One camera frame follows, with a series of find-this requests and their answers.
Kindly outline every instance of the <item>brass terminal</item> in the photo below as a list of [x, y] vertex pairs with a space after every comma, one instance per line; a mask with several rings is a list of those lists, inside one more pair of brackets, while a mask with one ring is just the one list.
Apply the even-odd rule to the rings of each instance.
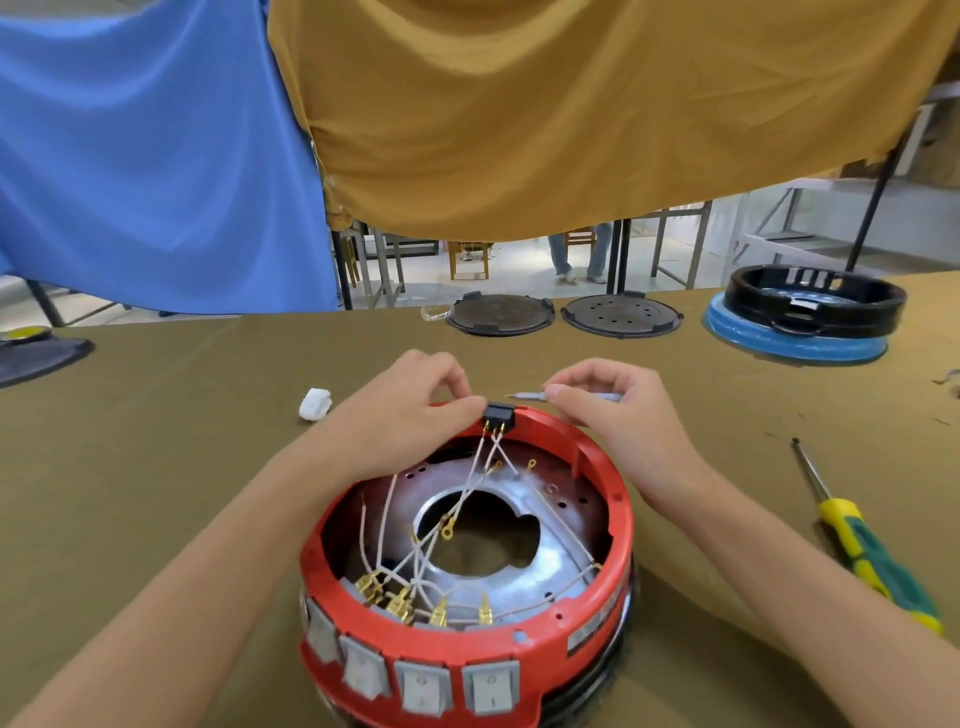
[[446, 597], [430, 613], [430, 623], [435, 627], [446, 627]]
[[390, 603], [387, 604], [388, 614], [392, 614], [404, 624], [409, 624], [414, 620], [413, 601], [407, 598], [409, 593], [410, 587], [403, 587], [400, 593], [392, 597]]
[[480, 614], [477, 617], [477, 621], [481, 624], [493, 624], [493, 609], [490, 606], [490, 600], [487, 599], [487, 595], [483, 595], [483, 600], [480, 602]]
[[360, 590], [360, 594], [363, 595], [368, 606], [383, 598], [383, 585], [376, 577], [377, 572], [374, 571], [364, 574], [356, 582], [356, 588]]

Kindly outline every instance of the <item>left hand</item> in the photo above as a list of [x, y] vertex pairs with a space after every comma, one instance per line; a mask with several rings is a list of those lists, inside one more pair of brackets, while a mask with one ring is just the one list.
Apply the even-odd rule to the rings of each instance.
[[[442, 386], [453, 401], [430, 406]], [[332, 456], [335, 473], [347, 481], [339, 485], [349, 485], [420, 462], [479, 420], [486, 406], [485, 398], [470, 393], [467, 373], [453, 354], [411, 350], [303, 433], [290, 450], [308, 468], [311, 459], [322, 460], [314, 463], [321, 479], [333, 474]]]

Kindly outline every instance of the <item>circular hole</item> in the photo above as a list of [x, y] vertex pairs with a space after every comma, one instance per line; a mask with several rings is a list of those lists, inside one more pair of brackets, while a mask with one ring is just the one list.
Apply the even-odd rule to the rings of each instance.
[[[418, 539], [423, 540], [457, 504], [461, 493], [438, 498], [426, 509], [417, 527]], [[430, 561], [459, 576], [490, 576], [507, 566], [525, 569], [539, 547], [540, 520], [536, 516], [518, 516], [500, 496], [476, 491], [464, 501], [454, 537], [438, 540]]]

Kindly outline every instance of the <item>person's leg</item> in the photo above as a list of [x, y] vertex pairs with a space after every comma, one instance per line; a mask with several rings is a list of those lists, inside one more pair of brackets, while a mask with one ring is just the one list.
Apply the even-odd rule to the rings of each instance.
[[570, 272], [571, 267], [566, 262], [566, 245], [564, 245], [564, 234], [558, 232], [556, 235], [547, 235], [550, 242], [550, 257], [553, 258], [553, 268], [558, 276], [565, 276]]
[[597, 233], [597, 244], [590, 254], [590, 265], [587, 268], [587, 277], [596, 283], [607, 282], [607, 251], [613, 240], [613, 223], [600, 223], [593, 227]]

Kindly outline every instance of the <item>black round lid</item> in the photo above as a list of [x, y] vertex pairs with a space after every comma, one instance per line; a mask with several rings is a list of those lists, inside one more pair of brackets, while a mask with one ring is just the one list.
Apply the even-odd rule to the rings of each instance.
[[741, 319], [780, 333], [872, 339], [896, 330], [906, 291], [854, 273], [753, 265], [733, 273], [723, 303]]
[[92, 351], [93, 344], [86, 339], [51, 337], [0, 344], [0, 388], [55, 372]]
[[573, 327], [618, 339], [660, 336], [676, 330], [684, 320], [682, 313], [639, 291], [586, 296], [568, 303], [561, 313]]
[[519, 336], [553, 323], [553, 303], [549, 299], [480, 291], [467, 293], [450, 309], [446, 319], [451, 326], [477, 336]]

